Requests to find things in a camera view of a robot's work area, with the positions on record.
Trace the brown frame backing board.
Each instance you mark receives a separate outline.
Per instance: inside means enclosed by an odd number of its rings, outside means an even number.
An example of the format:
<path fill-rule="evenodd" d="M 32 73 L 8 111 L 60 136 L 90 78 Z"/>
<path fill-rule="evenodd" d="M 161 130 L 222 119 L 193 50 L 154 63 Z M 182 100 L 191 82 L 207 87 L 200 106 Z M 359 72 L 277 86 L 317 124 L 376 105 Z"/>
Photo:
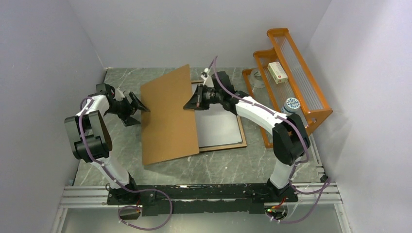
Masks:
<path fill-rule="evenodd" d="M 141 150 L 143 165 L 199 153 L 193 110 L 183 106 L 192 97 L 190 67 L 184 65 L 140 87 Z"/>

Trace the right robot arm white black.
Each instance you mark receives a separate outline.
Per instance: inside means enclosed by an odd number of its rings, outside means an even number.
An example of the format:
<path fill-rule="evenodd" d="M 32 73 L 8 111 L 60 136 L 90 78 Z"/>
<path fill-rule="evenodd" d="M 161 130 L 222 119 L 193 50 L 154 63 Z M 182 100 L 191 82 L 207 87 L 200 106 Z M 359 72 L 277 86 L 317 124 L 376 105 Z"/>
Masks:
<path fill-rule="evenodd" d="M 224 71 L 213 75 L 202 72 L 204 82 L 197 85 L 194 94 L 183 106 L 185 110 L 205 111 L 212 104 L 219 104 L 228 112 L 246 118 L 272 136 L 274 171 L 267 182 L 267 195 L 280 201 L 292 186 L 292 176 L 298 162 L 307 153 L 310 140 L 298 114 L 277 112 L 256 101 L 243 91 L 236 91 Z"/>

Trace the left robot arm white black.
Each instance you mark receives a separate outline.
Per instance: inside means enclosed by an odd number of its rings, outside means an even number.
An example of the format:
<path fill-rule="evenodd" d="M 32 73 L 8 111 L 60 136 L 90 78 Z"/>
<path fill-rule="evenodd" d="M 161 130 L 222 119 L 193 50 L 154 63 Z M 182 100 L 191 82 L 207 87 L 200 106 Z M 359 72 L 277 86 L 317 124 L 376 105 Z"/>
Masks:
<path fill-rule="evenodd" d="M 96 167 L 108 180 L 111 194 L 127 204 L 138 200 L 139 190 L 130 173 L 110 154 L 113 144 L 103 117 L 116 115 L 128 127 L 139 124 L 133 118 L 136 111 L 149 112 L 149 108 L 133 92 L 126 96 L 100 83 L 94 94 L 81 101 L 80 111 L 64 121 L 74 157 Z"/>

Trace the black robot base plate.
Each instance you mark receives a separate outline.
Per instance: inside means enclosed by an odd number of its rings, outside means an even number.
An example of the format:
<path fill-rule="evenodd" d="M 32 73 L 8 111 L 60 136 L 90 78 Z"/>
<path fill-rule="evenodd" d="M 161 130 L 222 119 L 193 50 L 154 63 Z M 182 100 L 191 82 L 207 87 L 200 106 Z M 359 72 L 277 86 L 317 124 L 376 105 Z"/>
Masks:
<path fill-rule="evenodd" d="M 117 198 L 108 189 L 108 205 L 141 205 L 143 216 L 248 212 L 262 214 L 265 208 L 297 202 L 294 190 L 281 196 L 270 194 L 266 183 L 136 185 L 137 193 Z"/>

